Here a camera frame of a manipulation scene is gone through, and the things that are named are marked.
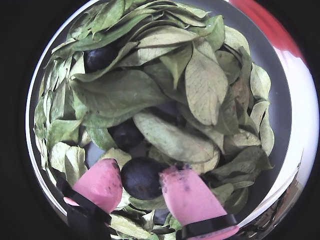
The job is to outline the pink-tipped gripper finger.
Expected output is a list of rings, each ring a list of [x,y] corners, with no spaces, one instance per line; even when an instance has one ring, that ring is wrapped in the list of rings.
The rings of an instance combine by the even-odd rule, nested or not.
[[[120,203],[123,186],[113,158],[97,161],[71,186],[60,177],[57,188],[67,207],[67,224],[81,240],[110,240],[111,212]]]
[[[233,214],[191,168],[175,166],[159,174],[165,204],[180,223],[177,240],[224,240],[239,231]]]

